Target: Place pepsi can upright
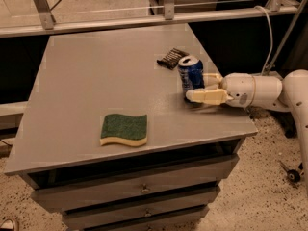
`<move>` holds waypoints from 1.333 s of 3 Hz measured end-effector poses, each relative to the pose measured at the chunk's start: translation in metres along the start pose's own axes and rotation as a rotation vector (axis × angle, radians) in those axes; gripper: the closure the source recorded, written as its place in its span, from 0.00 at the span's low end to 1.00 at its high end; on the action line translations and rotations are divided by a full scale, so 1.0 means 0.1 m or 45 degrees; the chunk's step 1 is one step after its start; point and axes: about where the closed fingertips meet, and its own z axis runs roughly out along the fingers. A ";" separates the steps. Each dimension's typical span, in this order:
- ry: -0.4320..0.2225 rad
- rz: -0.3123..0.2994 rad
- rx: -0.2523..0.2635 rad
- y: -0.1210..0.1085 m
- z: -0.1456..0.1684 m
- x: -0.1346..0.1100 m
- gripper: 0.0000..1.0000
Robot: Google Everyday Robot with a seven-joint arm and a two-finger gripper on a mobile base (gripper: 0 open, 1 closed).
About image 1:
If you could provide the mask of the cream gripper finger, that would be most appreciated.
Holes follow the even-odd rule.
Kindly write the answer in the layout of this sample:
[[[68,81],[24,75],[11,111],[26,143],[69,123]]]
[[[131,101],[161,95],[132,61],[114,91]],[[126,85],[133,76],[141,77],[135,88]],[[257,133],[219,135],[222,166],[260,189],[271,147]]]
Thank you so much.
[[[203,81],[206,89],[217,89],[222,82],[223,77],[219,73],[204,73]]]
[[[220,105],[226,103],[227,101],[233,100],[224,89],[215,90],[205,90],[205,89],[195,89],[188,90],[186,92],[186,98],[192,102],[205,103],[208,105]]]

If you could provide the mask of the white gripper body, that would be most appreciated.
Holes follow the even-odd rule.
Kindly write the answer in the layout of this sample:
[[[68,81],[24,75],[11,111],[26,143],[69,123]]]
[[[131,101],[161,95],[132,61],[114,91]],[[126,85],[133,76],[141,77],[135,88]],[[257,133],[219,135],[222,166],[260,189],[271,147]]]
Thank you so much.
[[[227,92],[226,103],[229,106],[246,108],[251,104],[255,90],[255,81],[251,75],[245,73],[226,75],[221,86]]]

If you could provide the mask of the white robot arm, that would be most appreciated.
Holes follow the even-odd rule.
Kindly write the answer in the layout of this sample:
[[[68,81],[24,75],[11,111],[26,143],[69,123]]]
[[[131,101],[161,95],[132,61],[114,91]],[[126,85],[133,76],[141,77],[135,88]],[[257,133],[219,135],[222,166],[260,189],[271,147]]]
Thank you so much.
[[[308,187],[308,71],[295,70],[283,79],[276,75],[232,73],[222,77],[217,73],[205,73],[203,80],[206,88],[188,90],[188,100],[207,105],[253,106],[292,114]]]

